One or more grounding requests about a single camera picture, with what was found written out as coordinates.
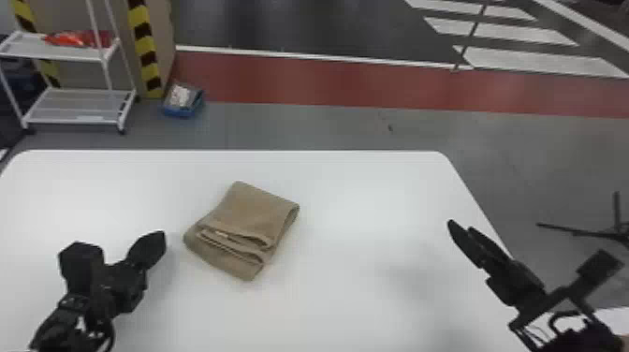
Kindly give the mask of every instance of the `hazard stripe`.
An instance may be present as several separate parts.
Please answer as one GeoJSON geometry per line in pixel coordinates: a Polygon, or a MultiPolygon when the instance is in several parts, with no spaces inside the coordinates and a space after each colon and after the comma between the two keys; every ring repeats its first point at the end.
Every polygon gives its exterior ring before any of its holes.
{"type": "Polygon", "coordinates": [[[161,97],[164,87],[157,63],[157,50],[151,28],[149,9],[145,0],[128,0],[129,25],[136,40],[136,54],[140,63],[141,77],[148,97],[161,97]]]}
{"type": "MultiPolygon", "coordinates": [[[[26,32],[36,33],[35,16],[31,7],[24,0],[11,0],[15,17],[22,29],[26,32]]],[[[37,60],[39,72],[45,75],[51,86],[55,88],[61,87],[59,81],[59,69],[57,65],[50,60],[37,60]]]]}

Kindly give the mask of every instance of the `white table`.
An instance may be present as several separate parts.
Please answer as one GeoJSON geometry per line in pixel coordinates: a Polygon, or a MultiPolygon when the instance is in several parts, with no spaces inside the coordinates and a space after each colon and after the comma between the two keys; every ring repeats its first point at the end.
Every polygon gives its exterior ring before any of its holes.
{"type": "Polygon", "coordinates": [[[438,153],[20,154],[0,175],[0,351],[24,348],[65,293],[65,246],[98,244],[112,262],[154,229],[168,252],[115,320],[114,351],[525,351],[450,218],[499,241],[438,153]],[[182,243],[236,180],[301,205],[253,283],[182,243]]]}

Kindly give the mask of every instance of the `white floor marking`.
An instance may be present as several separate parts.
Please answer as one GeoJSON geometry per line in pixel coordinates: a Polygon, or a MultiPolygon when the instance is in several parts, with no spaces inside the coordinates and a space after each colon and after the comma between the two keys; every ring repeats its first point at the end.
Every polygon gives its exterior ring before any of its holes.
{"type": "Polygon", "coordinates": [[[529,15],[527,12],[522,11],[519,8],[514,7],[487,7],[485,11],[486,16],[492,17],[507,17],[509,19],[519,19],[535,21],[535,17],[529,15]]]}
{"type": "MultiPolygon", "coordinates": [[[[432,9],[445,12],[477,14],[481,4],[461,3],[448,0],[406,0],[413,8],[432,9]]],[[[488,6],[486,15],[491,17],[506,17],[510,19],[534,21],[535,17],[515,7],[488,6]]]]}
{"type": "Polygon", "coordinates": [[[471,47],[465,53],[465,60],[479,68],[629,78],[614,65],[597,57],[471,47]]]}
{"type": "MultiPolygon", "coordinates": [[[[436,68],[448,68],[448,69],[454,67],[454,64],[434,63],[430,61],[373,59],[369,57],[319,55],[319,54],[312,54],[312,53],[285,52],[285,51],[252,51],[252,50],[246,50],[246,49],[200,47],[200,46],[194,46],[194,45],[177,45],[176,50],[177,51],[191,51],[191,52],[210,52],[210,53],[220,53],[220,54],[227,54],[227,55],[263,56],[263,57],[301,59],[301,60],[338,61],[338,62],[345,62],[345,63],[377,64],[377,65],[389,65],[389,66],[436,67],[436,68]]],[[[459,68],[460,69],[474,69],[470,65],[461,65],[459,66],[459,68]]]]}
{"type": "MultiPolygon", "coordinates": [[[[469,36],[474,26],[474,23],[469,21],[436,19],[433,17],[426,17],[424,20],[426,20],[435,31],[441,34],[455,36],[469,36]]],[[[576,42],[557,31],[515,25],[481,23],[476,28],[475,37],[578,46],[576,42]]]]}
{"type": "Polygon", "coordinates": [[[613,31],[603,24],[596,22],[574,11],[572,8],[562,5],[554,0],[534,0],[537,4],[548,8],[549,10],[556,12],[557,14],[564,16],[566,19],[580,24],[582,27],[596,33],[598,36],[603,37],[610,42],[618,45],[626,51],[629,51],[629,38],[622,34],[613,31]]]}
{"type": "Polygon", "coordinates": [[[446,12],[478,13],[481,5],[470,3],[459,3],[447,0],[406,0],[408,5],[414,8],[434,9],[446,12]]]}

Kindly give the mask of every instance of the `metal shelf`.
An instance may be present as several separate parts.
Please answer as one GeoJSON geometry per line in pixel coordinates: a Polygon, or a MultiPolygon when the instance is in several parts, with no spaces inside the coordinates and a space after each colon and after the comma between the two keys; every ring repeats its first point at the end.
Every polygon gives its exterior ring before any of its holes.
{"type": "Polygon", "coordinates": [[[106,90],[93,89],[58,89],[51,87],[51,83],[42,75],[49,87],[37,99],[29,111],[23,113],[15,95],[8,85],[2,67],[0,67],[0,83],[7,92],[15,113],[18,115],[22,128],[29,128],[29,124],[89,124],[116,125],[118,131],[124,134],[124,122],[137,95],[133,82],[131,67],[126,59],[124,48],[120,44],[120,31],[113,16],[110,0],[104,0],[105,9],[110,19],[114,39],[108,48],[103,48],[98,35],[98,23],[94,13],[94,0],[85,0],[87,14],[92,24],[97,48],[69,48],[49,44],[43,40],[45,35],[27,33],[17,30],[0,43],[0,57],[25,57],[32,59],[47,59],[58,61],[99,63],[105,75],[106,90]],[[121,56],[132,87],[128,91],[116,91],[111,83],[109,61],[120,49],[121,56]]]}
{"type": "MultiPolygon", "coordinates": [[[[15,31],[0,44],[0,56],[6,57],[28,57],[33,59],[48,59],[76,62],[100,62],[98,49],[94,48],[71,48],[52,45],[43,40],[39,33],[26,33],[15,31]]],[[[109,48],[103,48],[103,58],[109,61],[111,56],[120,46],[120,39],[115,38],[109,48]]]]}
{"type": "Polygon", "coordinates": [[[135,90],[69,90],[49,87],[33,107],[24,114],[22,122],[26,124],[124,125],[124,119],[135,98],[135,90]]]}

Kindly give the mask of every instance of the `white wire shelf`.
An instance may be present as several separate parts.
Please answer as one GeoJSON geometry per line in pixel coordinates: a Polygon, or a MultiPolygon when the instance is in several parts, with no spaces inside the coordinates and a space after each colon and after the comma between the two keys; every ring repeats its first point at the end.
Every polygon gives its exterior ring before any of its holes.
{"type": "MultiPolygon", "coordinates": [[[[0,44],[0,57],[28,57],[33,59],[48,59],[76,62],[100,62],[98,49],[72,48],[52,45],[43,40],[46,35],[15,31],[0,44]]],[[[106,62],[120,46],[120,39],[115,38],[111,46],[103,48],[103,58],[106,62]]]]}
{"type": "Polygon", "coordinates": [[[123,125],[135,97],[135,90],[49,87],[22,119],[35,124],[123,125]]]}

